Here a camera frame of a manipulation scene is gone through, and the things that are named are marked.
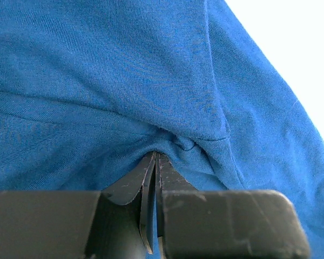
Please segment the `blue t shirt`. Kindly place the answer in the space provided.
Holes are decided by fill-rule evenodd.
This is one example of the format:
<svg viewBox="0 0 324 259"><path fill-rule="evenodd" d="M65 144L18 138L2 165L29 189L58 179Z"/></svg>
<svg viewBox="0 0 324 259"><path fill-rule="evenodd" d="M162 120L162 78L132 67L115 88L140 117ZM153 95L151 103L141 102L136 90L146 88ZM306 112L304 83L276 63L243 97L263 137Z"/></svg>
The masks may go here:
<svg viewBox="0 0 324 259"><path fill-rule="evenodd" d="M224 1L0 1L0 190L100 190L150 151L275 189L324 258L324 141Z"/></svg>

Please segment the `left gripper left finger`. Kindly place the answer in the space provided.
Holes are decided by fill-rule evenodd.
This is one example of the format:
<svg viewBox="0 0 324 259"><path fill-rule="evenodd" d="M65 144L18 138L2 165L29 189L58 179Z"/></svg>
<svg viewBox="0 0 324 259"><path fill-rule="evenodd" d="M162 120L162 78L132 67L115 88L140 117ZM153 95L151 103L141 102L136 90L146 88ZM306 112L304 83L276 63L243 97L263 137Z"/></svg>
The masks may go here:
<svg viewBox="0 0 324 259"><path fill-rule="evenodd" d="M0 258L151 254L156 155L102 191L0 191Z"/></svg>

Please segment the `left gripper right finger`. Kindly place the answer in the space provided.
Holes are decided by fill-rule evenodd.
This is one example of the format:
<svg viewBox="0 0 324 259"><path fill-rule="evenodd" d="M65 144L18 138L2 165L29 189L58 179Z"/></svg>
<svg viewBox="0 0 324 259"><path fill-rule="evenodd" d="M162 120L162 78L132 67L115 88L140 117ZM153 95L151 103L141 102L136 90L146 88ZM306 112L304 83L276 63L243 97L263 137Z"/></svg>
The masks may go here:
<svg viewBox="0 0 324 259"><path fill-rule="evenodd" d="M162 258L310 258L293 204L275 190L200 191L156 157Z"/></svg>

